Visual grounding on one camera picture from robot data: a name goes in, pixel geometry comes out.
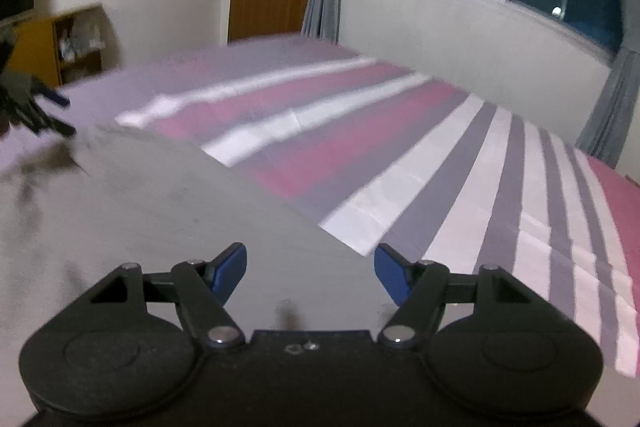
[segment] white stripe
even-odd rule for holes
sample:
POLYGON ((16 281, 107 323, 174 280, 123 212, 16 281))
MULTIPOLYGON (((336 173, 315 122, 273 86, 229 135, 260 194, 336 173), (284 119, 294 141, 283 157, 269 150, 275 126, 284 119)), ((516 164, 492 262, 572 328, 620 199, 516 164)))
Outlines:
POLYGON ((153 120, 167 118, 176 114, 182 108, 193 102, 219 102, 226 98, 233 98, 234 96, 264 89, 265 87, 276 86, 277 84, 283 84, 284 82, 297 78, 365 68, 375 62, 377 62, 377 60, 371 57, 355 57, 316 62, 315 64, 306 64, 294 68, 268 71, 267 73, 255 74, 244 78, 236 78, 223 84, 193 89, 172 96, 162 94, 156 96, 146 107, 136 111, 122 113, 116 117, 116 121, 120 125, 142 128, 153 120))
POLYGON ((545 159, 538 128, 525 122, 524 136, 522 212, 512 273, 542 298, 548 299, 551 247, 545 159))
POLYGON ((321 228, 368 255, 433 177, 482 104, 469 96, 410 151, 336 208, 321 228))
POLYGON ((411 87, 427 82, 420 73, 395 78, 384 84, 319 100, 302 108, 289 110, 255 123, 239 125, 217 140, 202 147, 209 156, 230 167, 268 145, 284 141, 315 127, 365 107, 391 98, 411 87))
POLYGON ((575 155, 589 185, 591 198, 593 198, 593 204, 602 228, 609 264, 613 268, 613 288, 616 292, 616 309, 619 320, 616 370, 625 375, 635 376, 639 344, 638 325, 636 324, 638 311, 634 307, 632 282, 626 268, 625 252, 598 177, 591 170, 587 156, 584 153, 576 150, 575 155))
POLYGON ((616 355, 616 370, 624 375, 636 377, 638 364, 638 325, 636 324, 636 310, 629 305, 622 295, 616 295, 616 309, 618 311, 618 353, 616 355))
POLYGON ((540 142, 540 131, 535 125, 526 121, 524 136, 520 229, 548 244, 550 230, 546 197, 546 165, 540 142))
POLYGON ((473 272, 500 185, 511 118, 509 111, 497 109, 469 176, 423 259, 446 264, 452 273, 473 272))
POLYGON ((599 282, 596 275, 597 258, 591 247, 589 225, 584 215, 575 173, 566 155, 564 144, 557 136, 553 134, 549 136, 558 160, 562 195, 566 206, 567 229, 571 240, 570 261, 572 261, 574 273, 574 319, 596 342, 599 342, 602 318, 600 315, 599 282))
POLYGON ((513 276, 531 288, 543 299, 549 299, 549 256, 551 247, 548 239, 541 241, 530 233, 520 230, 516 243, 516 258, 513 276))

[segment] bed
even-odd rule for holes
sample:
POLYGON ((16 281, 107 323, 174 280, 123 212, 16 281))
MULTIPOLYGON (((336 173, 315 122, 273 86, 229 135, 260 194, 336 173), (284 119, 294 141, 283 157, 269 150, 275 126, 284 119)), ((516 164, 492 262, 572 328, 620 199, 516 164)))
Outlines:
MULTIPOLYGON (((640 189, 494 104, 301 36, 115 71, 51 112, 191 142, 351 250, 511 271, 637 376, 640 189)), ((43 146, 2 144, 0 169, 43 146)))

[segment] pink stripe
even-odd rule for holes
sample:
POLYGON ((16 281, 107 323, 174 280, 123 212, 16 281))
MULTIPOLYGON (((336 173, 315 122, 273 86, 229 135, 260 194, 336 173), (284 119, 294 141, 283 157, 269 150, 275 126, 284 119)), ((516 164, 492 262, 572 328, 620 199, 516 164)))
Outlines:
MULTIPOLYGON (((589 165, 607 197, 620 243, 625 251, 626 269, 633 281, 636 325, 640 332, 640 188, 595 158, 589 157, 589 165)), ((636 374, 640 375, 640 349, 636 374)))
POLYGON ((323 141, 300 144, 279 156, 276 165, 255 166, 246 172, 277 196, 287 200, 295 198, 386 140, 393 139, 425 111, 455 92, 449 84, 430 82, 397 96, 391 108, 385 105, 366 117, 332 129, 332 135, 323 141))
POLYGON ((155 131, 175 139, 193 139, 201 131, 207 131, 208 139, 215 130, 251 113, 274 114, 275 109, 294 103, 312 102, 334 92, 375 84, 406 74, 407 70, 384 62, 340 73, 308 76, 249 92, 220 102, 192 103, 176 115, 157 120, 155 131))

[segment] wooden shelf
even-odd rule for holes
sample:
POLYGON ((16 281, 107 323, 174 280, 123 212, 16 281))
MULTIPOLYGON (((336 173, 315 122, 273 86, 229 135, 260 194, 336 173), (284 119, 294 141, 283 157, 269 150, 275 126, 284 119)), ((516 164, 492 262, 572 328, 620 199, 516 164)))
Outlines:
POLYGON ((101 13, 102 7, 94 4, 20 24, 16 30, 18 41, 8 67, 34 74, 50 87, 63 86, 102 73, 100 49, 91 50, 74 60, 60 58, 63 32, 70 34, 77 17, 93 15, 100 25, 103 20, 101 13))

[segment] striped bed sheet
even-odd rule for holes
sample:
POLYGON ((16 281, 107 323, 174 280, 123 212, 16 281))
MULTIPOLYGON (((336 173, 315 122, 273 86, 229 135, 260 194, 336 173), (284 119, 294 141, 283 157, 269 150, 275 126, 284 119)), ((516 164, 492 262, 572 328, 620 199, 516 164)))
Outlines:
POLYGON ((196 143, 361 255, 386 242, 452 272, 499 264, 583 327, 607 365, 640 372, 640 189, 509 111, 300 36, 69 90, 75 106, 97 94, 108 103, 92 120, 196 143))

